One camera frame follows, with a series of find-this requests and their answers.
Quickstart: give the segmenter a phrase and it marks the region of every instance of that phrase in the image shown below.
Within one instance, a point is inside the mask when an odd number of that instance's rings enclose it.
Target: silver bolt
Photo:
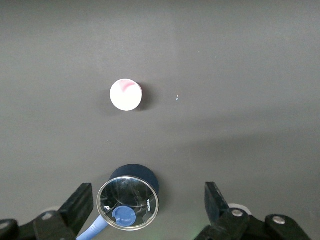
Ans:
[[[244,213],[238,209],[232,210],[232,215],[235,217],[242,217]]]
[[[1,224],[0,224],[0,230],[5,229],[5,228],[8,227],[8,226],[9,226],[9,223],[8,223],[8,222],[1,223]]]
[[[274,216],[272,218],[272,220],[276,223],[276,224],[280,224],[280,225],[283,225],[286,223],[286,220],[280,216]]]
[[[48,220],[52,217],[52,214],[47,212],[45,215],[42,216],[42,220]]]

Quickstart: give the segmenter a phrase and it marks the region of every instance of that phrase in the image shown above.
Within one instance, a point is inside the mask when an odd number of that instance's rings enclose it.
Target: gray table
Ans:
[[[1,1],[0,16],[2,219],[137,163],[159,178],[157,218],[97,239],[192,240],[211,181],[319,239],[319,1]],[[123,78],[143,88],[134,111],[110,101]]]

